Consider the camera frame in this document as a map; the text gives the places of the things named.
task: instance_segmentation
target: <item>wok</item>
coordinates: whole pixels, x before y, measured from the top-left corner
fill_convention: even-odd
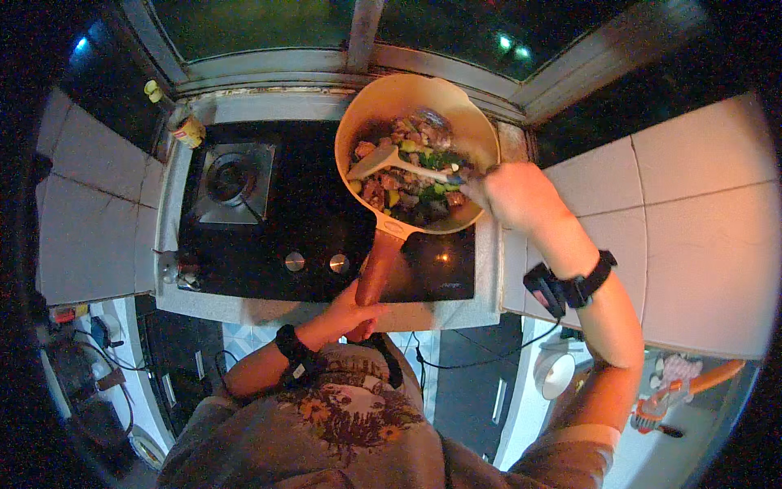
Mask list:
[[[429,109],[450,124],[453,149],[468,156],[481,173],[499,163],[500,145],[494,128],[478,107],[459,87],[439,78],[414,74],[394,74],[367,85],[353,99],[339,123],[334,152],[339,175],[350,193],[377,217],[375,241],[356,292],[359,305],[379,301],[390,269],[402,245],[413,232],[449,234],[460,231],[478,220],[483,210],[468,202],[452,211],[447,219],[418,227],[398,221],[364,202],[348,185],[346,173],[353,161],[353,151],[362,137],[378,124],[388,124],[395,117],[406,117],[419,109]],[[350,340],[364,336],[367,324],[349,335]]]

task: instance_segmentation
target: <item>stove knob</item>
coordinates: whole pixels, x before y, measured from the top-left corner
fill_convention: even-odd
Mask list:
[[[285,266],[290,271],[299,271],[304,268],[304,257],[298,251],[294,251],[285,257]]]
[[[335,272],[346,274],[350,270],[350,260],[343,254],[336,254],[328,261],[328,266]]]

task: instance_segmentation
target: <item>wearable device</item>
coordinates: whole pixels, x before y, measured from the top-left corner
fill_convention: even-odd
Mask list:
[[[305,372],[313,372],[318,367],[317,353],[299,340],[293,325],[286,324],[278,329],[274,344],[288,358],[290,367],[294,367],[293,379],[298,379]]]
[[[570,280],[560,280],[542,262],[524,275],[524,287],[556,319],[565,315],[565,306],[574,309],[586,307],[592,302],[592,294],[608,278],[616,266],[614,255],[600,250],[600,259],[589,276],[578,275]]]

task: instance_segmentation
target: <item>gas stove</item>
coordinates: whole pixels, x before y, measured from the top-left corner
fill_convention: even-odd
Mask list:
[[[345,188],[334,162],[338,122],[259,121],[207,128],[192,154],[180,253],[201,292],[327,302],[358,276],[375,216]],[[384,302],[473,297],[475,226],[414,233]]]

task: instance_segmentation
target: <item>white tag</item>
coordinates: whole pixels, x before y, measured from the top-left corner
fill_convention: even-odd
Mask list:
[[[296,367],[296,370],[293,371],[293,378],[298,379],[301,377],[301,374],[303,374],[307,369],[304,368],[304,364],[299,364],[298,367]]]

